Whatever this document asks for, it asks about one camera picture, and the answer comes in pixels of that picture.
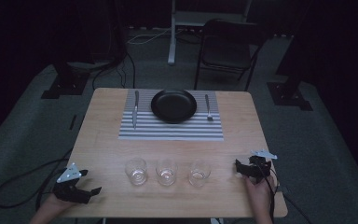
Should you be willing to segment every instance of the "black cable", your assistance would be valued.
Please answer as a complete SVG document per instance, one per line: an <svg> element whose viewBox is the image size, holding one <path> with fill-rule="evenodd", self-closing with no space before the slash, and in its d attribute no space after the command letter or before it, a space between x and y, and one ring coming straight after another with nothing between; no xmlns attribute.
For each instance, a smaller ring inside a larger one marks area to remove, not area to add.
<svg viewBox="0 0 358 224"><path fill-rule="evenodd" d="M99 65L99 66L95 66L95 67L92 67L92 68L81 68L81 67L74 67L72 65L69 65L72 69L73 72L80 72L80 73L92 73L92 72L96 72L96 71L100 71L100 70L104 70L106 69L107 67L110 66L112 62L109 62L109 63L105 63L105 64L102 64L102 65Z"/></svg>
<svg viewBox="0 0 358 224"><path fill-rule="evenodd" d="M66 159L66 157L69 155L69 153L72 151L73 149L69 149L68 151L65 152L65 154L61 157L62 160L69 160L69 159ZM45 191L45 188L46 186L48 185L48 182L50 182L51 178L54 177L56 174L59 174L59 173L63 173L63 171L60 171L60 172L57 172L54 174L55 170L57 170L58 166L60 164L57 163L56 166L54 167L54 169L51 170L50 174L48 175L48 177L46 177L45 181L43 181L43 184L40 186L40 190L39 190L39 193L37 195L37 198L36 198L36 202L35 202L35 210L39 210L39 207L40 207L40 202L42 200L42 194L43 194L43 191Z"/></svg>
<svg viewBox="0 0 358 224"><path fill-rule="evenodd" d="M274 223L274 210L275 210L275 193L274 190L272 190L272 186L270 185L269 181L267 180L267 177L264 175L263 170L260 167L260 164L258 161L255 162L255 165L260 170L261 174L263 175L264 179L267 181L268 187L269 187L269 193L271 194L271 203L269 204L269 216L271 217L272 223Z"/></svg>
<svg viewBox="0 0 358 224"><path fill-rule="evenodd" d="M310 222L310 218L290 199L287 197L287 195L283 194L283 198L286 199L300 214L303 216L309 224L312 224Z"/></svg>
<svg viewBox="0 0 358 224"><path fill-rule="evenodd" d="M191 35L191 36L195 36L198 41L190 41L190 40L187 40L187 39L184 39L184 38L181 38L180 36L183 36L183 35ZM129 36L130 39L133 39L133 38L139 38L139 39L150 39L149 36ZM171 38L171 34L162 34L162 35L159 35L157 38ZM191 44L191 45L199 45L200 44L200 35L196 34L195 32L192 32L192 31L182 31L178 34L175 35L175 39L178 43L185 43L185 44Z"/></svg>
<svg viewBox="0 0 358 224"><path fill-rule="evenodd" d="M38 193L39 193L39 194L43 194L44 188L46 187L46 186L45 186L45 185L46 185L45 183L46 183L48 180L51 179L52 174L55 172L55 170L57 169L57 167L60 165L60 163L61 163L62 161L68 161L68 159L65 159L65 157L66 157L66 156L68 155L68 153L71 152L71 151L72 151L72 149L70 149L69 151L67 151L61 159L58 159L58 160L55 160L55 161L46 162L46 163L44 163L44 164L42 164L42 165L40 165L40 166L34 168L34 169L31 170L31 171L26 172L26 173L24 173L24 174L15 175L15 176L11 177L9 180L5 181L3 184L1 184L1 185L0 185L0 192L1 192L1 190L2 190L4 187L6 187L8 184L10 184L10 183L12 183L12 182L14 182L14 181L16 181L16 180L22 178L22 177L25 177L25 176L27 176L27 175L30 175L30 174L32 174L32 173L34 173L34 172L36 172L36 171L38 171L38 170L40 170L40 169L46 167L46 166L49 166L49 165L54 164L54 163L57 162L57 165L56 165L56 166L54 167L54 169L50 172L50 175L48 175L48 177L43 181L43 184L42 184L39 188L37 188L37 190L36 190L34 193L32 193L29 197L27 197L25 200L23 200L23 201L21 201L21 202L19 202L19 203L14 203L14 204L9 204L9 205L0 203L0 208L5 208L5 209L14 208L14 207L23 205L23 204L25 204L25 203L28 203L28 202L31 201L31 200L33 199L33 197L34 197L36 194L38 194Z"/></svg>
<svg viewBox="0 0 358 224"><path fill-rule="evenodd" d="M128 52L127 52L127 56L130 58L132 63L132 76L133 76L132 88L135 89L135 63L133 62L133 59Z"/></svg>
<svg viewBox="0 0 358 224"><path fill-rule="evenodd" d="M104 68L103 70L99 71L97 73L97 75L95 75L95 77L92 79L92 83L91 83L91 86L92 86L92 89L95 91L95 80L97 79L97 77L102 74L104 71L106 71L108 68Z"/></svg>
<svg viewBox="0 0 358 224"><path fill-rule="evenodd" d="M120 85L122 88L126 88L127 83L127 73L124 71L124 67L126 66L126 61L123 60L122 66L121 66L121 72L124 73L124 76L118 71L118 66L116 67L116 72L120 76Z"/></svg>
<svg viewBox="0 0 358 224"><path fill-rule="evenodd" d="M275 193L276 193L278 190L278 186L279 186L279 179L278 179L277 173L272 169L271 169L271 171L272 171L272 173L275 174L275 177L277 177L277 181L278 181L277 188L275 189ZM283 195L283 198L285 198L308 221L308 223L311 224L308 216L292 200L290 200L286 194L282 193L282 195Z"/></svg>

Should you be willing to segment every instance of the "knife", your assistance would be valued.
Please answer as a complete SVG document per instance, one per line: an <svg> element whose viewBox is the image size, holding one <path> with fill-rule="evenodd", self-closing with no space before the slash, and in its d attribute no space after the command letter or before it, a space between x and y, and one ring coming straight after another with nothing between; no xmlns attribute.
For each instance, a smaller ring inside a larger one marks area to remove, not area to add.
<svg viewBox="0 0 358 224"><path fill-rule="evenodd" d="M133 108L133 111L132 111L133 129L136 129L136 116L138 115L138 101L139 101L139 92L135 91L135 108Z"/></svg>

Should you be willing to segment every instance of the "gray carpet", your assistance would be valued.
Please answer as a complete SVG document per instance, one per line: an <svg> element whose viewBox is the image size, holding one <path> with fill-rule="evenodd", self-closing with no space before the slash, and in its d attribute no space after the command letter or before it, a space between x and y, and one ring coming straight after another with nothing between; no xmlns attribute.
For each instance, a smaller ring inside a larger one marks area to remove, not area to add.
<svg viewBox="0 0 358 224"><path fill-rule="evenodd" d="M186 35L181 38L198 40ZM267 82L284 82L286 79L276 76L275 71L289 43L286 38L273 38L267 42L260 52L249 88L268 148L279 157L274 164L283 192L312 223L358 223L358 167L315 88L307 83L300 85L313 111L276 106L269 95ZM136 66L136 88L192 89L199 45L178 41L174 66L167 65L168 38L128 45L128 48ZM82 63L73 65L89 66ZM61 158L74 145L81 118L93 93L91 81L95 75L92 74L83 95L61 96L58 100L40 99L56 76L52 66L34 78L0 127L0 184L14 175ZM204 75L200 77L200 90L243 90L244 83L238 83L235 76ZM128 58L117 70L102 73L95 80L95 86L121 88L124 77L125 87L131 88L132 66ZM74 115L77 119L71 129ZM2 191L0 203L18 203L35 192L52 167L10 184ZM0 209L0 223L27 223L34 213L34 202L35 198L16 208ZM289 214L277 218L276 223L307 223L294 206L290 203L287 206ZM96 221L95 218L82 218L78 223ZM233 222L254 223L251 218L237 220L225 217L225 223ZM57 218L53 223L74 223L74 220Z"/></svg>

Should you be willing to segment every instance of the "striped placemat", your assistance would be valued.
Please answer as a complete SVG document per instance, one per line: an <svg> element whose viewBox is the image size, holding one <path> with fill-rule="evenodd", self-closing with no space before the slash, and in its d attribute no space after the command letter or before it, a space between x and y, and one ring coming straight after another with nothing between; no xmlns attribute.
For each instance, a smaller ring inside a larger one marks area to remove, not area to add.
<svg viewBox="0 0 358 224"><path fill-rule="evenodd" d="M153 114L150 103L159 90L140 89L137 91L139 92L139 103L136 129L132 126L135 90L129 89L118 139L224 141L214 91L188 91L197 101L197 111L192 118L178 124L166 123ZM208 110L205 94L209 96L213 121L207 120Z"/></svg>

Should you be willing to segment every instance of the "fork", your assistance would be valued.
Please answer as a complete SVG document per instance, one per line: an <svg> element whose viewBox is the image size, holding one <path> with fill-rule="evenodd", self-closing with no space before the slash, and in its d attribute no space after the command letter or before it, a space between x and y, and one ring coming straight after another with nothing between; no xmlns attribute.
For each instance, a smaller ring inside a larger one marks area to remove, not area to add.
<svg viewBox="0 0 358 224"><path fill-rule="evenodd" d="M211 108L209 107L209 97L208 94L205 94L205 101L206 101L206 108L208 109L208 116L206 117L206 119L208 121L212 121L213 117L211 115Z"/></svg>

